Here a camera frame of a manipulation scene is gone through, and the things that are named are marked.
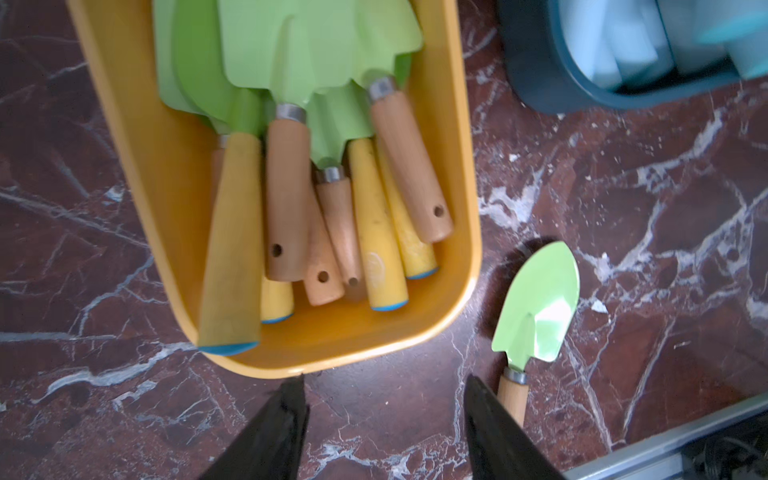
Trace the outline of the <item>green pointed shovel yellow handle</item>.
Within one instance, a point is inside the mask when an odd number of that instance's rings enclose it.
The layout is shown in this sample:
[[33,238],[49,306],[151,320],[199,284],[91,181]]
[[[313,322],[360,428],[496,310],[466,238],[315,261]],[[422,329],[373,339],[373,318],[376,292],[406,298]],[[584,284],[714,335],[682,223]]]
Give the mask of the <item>green pointed shovel yellow handle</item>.
[[197,347],[206,354],[237,355],[261,339],[262,96],[226,77],[214,1],[177,2],[172,60],[184,93],[229,130],[212,212]]

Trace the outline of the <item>light green square shovel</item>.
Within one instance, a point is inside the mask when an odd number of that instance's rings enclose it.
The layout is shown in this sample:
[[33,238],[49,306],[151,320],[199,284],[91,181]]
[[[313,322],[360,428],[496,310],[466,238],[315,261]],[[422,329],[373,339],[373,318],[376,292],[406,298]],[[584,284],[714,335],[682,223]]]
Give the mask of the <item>light green square shovel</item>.
[[410,100],[395,75],[397,57],[420,50],[423,39],[395,36],[362,38],[359,65],[352,78],[369,99],[370,115],[390,168],[420,240],[435,243],[453,232],[453,221]]

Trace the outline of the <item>light green shovel wooden handle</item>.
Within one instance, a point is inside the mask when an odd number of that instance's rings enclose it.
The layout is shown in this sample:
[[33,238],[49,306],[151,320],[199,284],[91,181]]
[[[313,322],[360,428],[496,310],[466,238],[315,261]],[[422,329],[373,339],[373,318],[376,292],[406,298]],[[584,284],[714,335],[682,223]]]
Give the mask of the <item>light green shovel wooden handle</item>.
[[266,275],[303,279],[309,251],[313,94],[351,81],[368,86],[394,72],[423,35],[408,1],[221,1],[224,66],[237,87],[265,90]]

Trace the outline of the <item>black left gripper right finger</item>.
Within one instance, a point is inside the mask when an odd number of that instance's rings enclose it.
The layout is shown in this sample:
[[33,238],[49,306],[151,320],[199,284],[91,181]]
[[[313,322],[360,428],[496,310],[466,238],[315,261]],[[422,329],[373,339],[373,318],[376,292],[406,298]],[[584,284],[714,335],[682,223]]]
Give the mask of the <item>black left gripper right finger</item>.
[[504,409],[481,378],[470,374],[464,418],[473,478],[564,479]]

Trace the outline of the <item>blue shovel pair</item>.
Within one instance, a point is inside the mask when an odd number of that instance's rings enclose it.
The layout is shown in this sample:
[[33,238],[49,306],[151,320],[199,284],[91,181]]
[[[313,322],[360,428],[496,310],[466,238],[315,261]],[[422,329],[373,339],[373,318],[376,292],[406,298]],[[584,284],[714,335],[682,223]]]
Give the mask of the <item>blue shovel pair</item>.
[[561,1],[559,14],[573,61],[604,90],[645,88],[675,66],[655,1]]

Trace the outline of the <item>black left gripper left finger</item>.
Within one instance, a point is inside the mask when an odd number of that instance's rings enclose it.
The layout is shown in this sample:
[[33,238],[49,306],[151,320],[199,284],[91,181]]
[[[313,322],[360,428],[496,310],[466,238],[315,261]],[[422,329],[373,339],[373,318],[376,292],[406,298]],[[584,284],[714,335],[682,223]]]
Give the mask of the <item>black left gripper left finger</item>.
[[285,380],[203,479],[295,479],[310,416],[304,377]]

